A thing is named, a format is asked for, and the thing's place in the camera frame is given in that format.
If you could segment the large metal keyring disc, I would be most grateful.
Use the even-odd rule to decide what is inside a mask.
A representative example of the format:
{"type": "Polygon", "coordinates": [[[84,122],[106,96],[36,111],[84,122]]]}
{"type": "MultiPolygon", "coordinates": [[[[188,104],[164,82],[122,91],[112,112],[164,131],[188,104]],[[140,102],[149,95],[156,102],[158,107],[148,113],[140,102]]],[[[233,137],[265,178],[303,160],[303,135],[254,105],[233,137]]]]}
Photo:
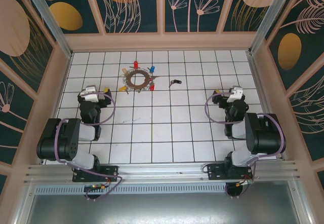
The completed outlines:
{"type": "Polygon", "coordinates": [[[142,92],[150,91],[150,84],[154,83],[154,80],[159,78],[159,76],[154,76],[153,73],[150,73],[148,69],[138,68],[134,69],[130,67],[127,69],[127,73],[122,72],[123,86],[127,86],[127,93],[130,91],[142,92]]]}

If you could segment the grey metal panel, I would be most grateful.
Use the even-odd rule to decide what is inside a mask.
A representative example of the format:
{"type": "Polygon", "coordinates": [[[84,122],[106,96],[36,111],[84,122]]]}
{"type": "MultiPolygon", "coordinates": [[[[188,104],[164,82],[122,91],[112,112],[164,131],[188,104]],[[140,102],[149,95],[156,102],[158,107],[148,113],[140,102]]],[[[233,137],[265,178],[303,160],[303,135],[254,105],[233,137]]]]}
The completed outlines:
{"type": "Polygon", "coordinates": [[[36,196],[27,224],[308,224],[289,198],[215,194],[36,196]]]}

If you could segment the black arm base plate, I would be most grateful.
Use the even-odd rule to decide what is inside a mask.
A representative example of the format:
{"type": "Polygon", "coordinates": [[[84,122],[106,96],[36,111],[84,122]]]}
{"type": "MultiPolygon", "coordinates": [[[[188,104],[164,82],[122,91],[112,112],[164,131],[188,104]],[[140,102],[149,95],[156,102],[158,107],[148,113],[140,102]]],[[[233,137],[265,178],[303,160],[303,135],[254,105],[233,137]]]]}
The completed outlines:
{"type": "Polygon", "coordinates": [[[207,164],[204,170],[209,180],[221,180],[225,182],[242,182],[252,180],[253,173],[250,167],[237,167],[225,163],[207,164]]]}
{"type": "Polygon", "coordinates": [[[118,166],[102,165],[91,170],[73,169],[72,182],[107,182],[107,176],[111,182],[117,182],[118,166]]]}

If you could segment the aluminium mounting rail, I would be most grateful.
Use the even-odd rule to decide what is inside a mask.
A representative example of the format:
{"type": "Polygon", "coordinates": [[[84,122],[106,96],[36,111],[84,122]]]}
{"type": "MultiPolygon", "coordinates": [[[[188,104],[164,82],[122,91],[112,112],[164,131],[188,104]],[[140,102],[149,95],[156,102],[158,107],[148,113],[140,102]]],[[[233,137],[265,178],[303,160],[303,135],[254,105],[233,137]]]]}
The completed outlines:
{"type": "MultiPolygon", "coordinates": [[[[123,183],[195,183],[208,182],[204,163],[119,164],[123,183]]],[[[72,169],[66,165],[30,165],[24,183],[72,183],[72,169]]],[[[300,174],[294,161],[263,160],[256,164],[255,181],[298,180],[300,174]]]]}

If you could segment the aluminium corner post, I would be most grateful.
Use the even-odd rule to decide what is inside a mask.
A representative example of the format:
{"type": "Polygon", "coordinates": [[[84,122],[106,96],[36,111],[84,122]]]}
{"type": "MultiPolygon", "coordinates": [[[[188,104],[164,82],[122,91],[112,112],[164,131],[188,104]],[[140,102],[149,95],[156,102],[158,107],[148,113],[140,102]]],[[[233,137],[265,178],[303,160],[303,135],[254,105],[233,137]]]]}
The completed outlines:
{"type": "Polygon", "coordinates": [[[50,31],[54,35],[56,41],[60,45],[62,51],[69,59],[71,57],[72,50],[68,45],[68,42],[59,27],[58,23],[56,22],[53,14],[51,13],[49,6],[47,5],[45,0],[32,0],[37,7],[38,11],[44,18],[45,23],[48,25],[50,31]]]}
{"type": "Polygon", "coordinates": [[[269,29],[271,28],[272,24],[275,22],[276,17],[278,16],[279,12],[283,8],[286,0],[273,0],[271,5],[269,6],[268,10],[264,18],[262,19],[260,26],[257,29],[257,32],[249,46],[249,55],[253,56],[257,50],[259,49],[260,45],[262,44],[266,34],[268,33],[269,29]]]}

